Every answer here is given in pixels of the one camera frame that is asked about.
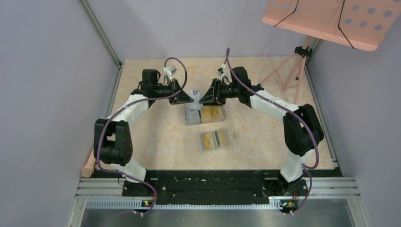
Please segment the clear plastic card box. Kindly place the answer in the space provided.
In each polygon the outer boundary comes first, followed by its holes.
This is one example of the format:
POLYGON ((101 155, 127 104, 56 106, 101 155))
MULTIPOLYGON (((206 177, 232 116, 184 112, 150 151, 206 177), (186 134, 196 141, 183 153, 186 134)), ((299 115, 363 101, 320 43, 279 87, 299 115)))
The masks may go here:
POLYGON ((191 109, 189 104, 184 105, 185 122, 187 126, 221 122, 226 118, 222 106, 201 106, 200 110, 191 109))

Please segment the yellow credit card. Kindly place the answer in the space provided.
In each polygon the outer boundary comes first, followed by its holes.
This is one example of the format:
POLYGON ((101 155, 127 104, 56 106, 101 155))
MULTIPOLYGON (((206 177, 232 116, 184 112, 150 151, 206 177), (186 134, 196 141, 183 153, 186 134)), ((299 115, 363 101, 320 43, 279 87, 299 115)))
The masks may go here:
POLYGON ((203 151, 214 150, 216 148, 213 133, 200 134, 200 143, 203 151))
POLYGON ((226 130, 218 130, 216 131, 216 143, 218 148, 228 147, 229 140, 227 137, 226 130))

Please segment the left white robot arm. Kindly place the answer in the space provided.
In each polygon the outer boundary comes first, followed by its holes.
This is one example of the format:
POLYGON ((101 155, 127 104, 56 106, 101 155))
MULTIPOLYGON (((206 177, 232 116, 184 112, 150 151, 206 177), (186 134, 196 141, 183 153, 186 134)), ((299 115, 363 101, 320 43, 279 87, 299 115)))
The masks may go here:
POLYGON ((160 75, 158 70, 143 70, 138 88, 113 115, 96 121, 94 133, 94 156, 98 168, 107 173, 120 174, 134 184, 133 188, 139 195, 152 192, 154 198, 157 192, 145 178, 146 168, 133 157, 130 126, 157 100, 167 99, 171 105, 193 102, 178 80, 168 79, 168 84, 163 85, 158 81, 160 75))

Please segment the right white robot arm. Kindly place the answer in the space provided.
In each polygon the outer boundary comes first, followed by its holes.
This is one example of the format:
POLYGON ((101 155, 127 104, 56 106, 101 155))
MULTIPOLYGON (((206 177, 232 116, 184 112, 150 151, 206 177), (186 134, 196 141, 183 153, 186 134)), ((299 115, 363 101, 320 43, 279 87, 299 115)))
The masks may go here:
POLYGON ((225 75, 213 79, 206 94, 199 102, 206 106, 223 106, 229 98, 237 98, 249 108, 260 110, 283 125, 284 141, 288 154, 277 179, 281 194, 290 195, 302 179, 306 162, 315 154, 317 168, 320 157, 318 144, 324 133, 314 107, 310 104, 296 105, 268 93, 261 84, 252 85, 244 67, 230 70, 231 82, 225 83, 225 75))

